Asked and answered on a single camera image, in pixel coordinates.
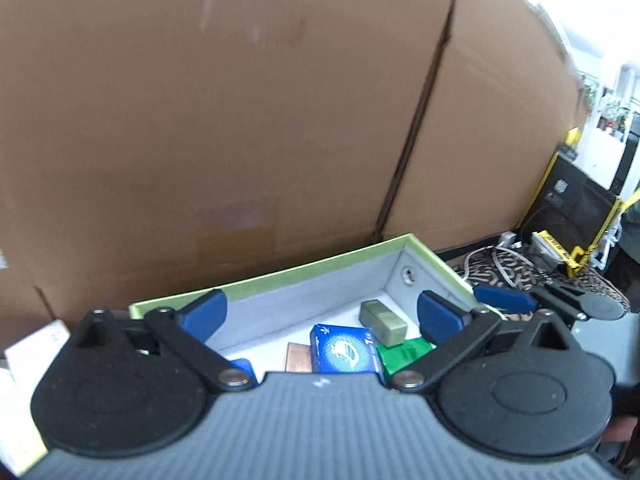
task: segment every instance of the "blue object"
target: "blue object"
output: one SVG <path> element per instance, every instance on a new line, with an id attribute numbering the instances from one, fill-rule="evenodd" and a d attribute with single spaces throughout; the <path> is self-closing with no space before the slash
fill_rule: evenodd
<path id="1" fill-rule="evenodd" d="M 514 290 L 493 285 L 476 285 L 474 296 L 480 303 L 486 303 L 505 314 L 526 314 L 536 309 L 538 302 L 524 290 Z"/>
<path id="2" fill-rule="evenodd" d="M 191 301 L 175 314 L 182 329 L 201 343 L 206 342 L 226 319 L 226 296 L 214 288 Z"/>
<path id="3" fill-rule="evenodd" d="M 368 328 L 317 324 L 309 336 L 315 373 L 374 372 L 382 377 L 382 365 Z"/>
<path id="4" fill-rule="evenodd" d="M 471 323 L 471 314 L 432 290 L 425 290 L 418 296 L 417 315 L 420 335 L 436 345 L 446 343 Z"/>
<path id="5" fill-rule="evenodd" d="M 241 357 L 229 362 L 236 368 L 240 368 L 241 370 L 247 372 L 249 374 L 249 377 L 251 377 L 251 380 L 254 382 L 254 386 L 257 386 L 258 379 L 255 377 L 254 367 L 251 366 L 251 361 L 249 361 L 249 359 Z"/>

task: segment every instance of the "wooden block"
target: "wooden block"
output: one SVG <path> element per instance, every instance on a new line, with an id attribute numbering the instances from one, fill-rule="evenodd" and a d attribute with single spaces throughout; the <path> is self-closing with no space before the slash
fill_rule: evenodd
<path id="1" fill-rule="evenodd" d="M 311 346 L 288 343 L 284 371 L 311 373 Z"/>
<path id="2" fill-rule="evenodd" d="M 404 342 L 406 323 L 380 300 L 363 301 L 358 319 L 384 346 L 391 347 Z"/>

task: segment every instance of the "green block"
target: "green block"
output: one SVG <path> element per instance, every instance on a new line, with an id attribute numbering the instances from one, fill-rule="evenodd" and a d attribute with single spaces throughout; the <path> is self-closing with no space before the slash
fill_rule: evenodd
<path id="1" fill-rule="evenodd" d="M 406 337 L 406 323 L 379 300 L 363 301 L 358 318 L 384 346 L 399 345 Z"/>
<path id="2" fill-rule="evenodd" d="M 421 337 L 417 337 L 416 339 L 408 339 L 393 348 L 387 348 L 384 345 L 378 345 L 376 348 L 378 349 L 382 367 L 385 369 L 385 377 L 389 378 L 405 366 L 428 354 L 435 348 L 435 345 Z"/>

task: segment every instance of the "dark clothing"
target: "dark clothing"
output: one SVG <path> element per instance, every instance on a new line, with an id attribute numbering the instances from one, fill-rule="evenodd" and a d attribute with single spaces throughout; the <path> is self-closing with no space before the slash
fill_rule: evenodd
<path id="1" fill-rule="evenodd" d="M 640 264 L 638 262 L 620 249 L 613 257 L 604 277 L 627 297 L 632 312 L 640 312 Z"/>
<path id="2" fill-rule="evenodd" d="M 640 200 L 622 215 L 622 236 L 618 245 L 640 264 Z"/>

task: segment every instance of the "blue gripper pad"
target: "blue gripper pad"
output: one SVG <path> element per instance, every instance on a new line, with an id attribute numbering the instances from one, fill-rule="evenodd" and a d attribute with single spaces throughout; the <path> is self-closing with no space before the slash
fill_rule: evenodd
<path id="1" fill-rule="evenodd" d="M 476 285 L 474 296 L 480 303 L 494 306 L 505 314 L 526 314 L 536 309 L 538 302 L 523 290 L 493 285 Z"/>
<path id="2" fill-rule="evenodd" d="M 209 339 L 226 319 L 226 296 L 214 288 L 176 312 L 182 329 L 201 343 Z"/>
<path id="3" fill-rule="evenodd" d="M 423 291 L 417 304 L 420 335 L 441 345 L 471 323 L 471 314 L 432 290 Z"/>

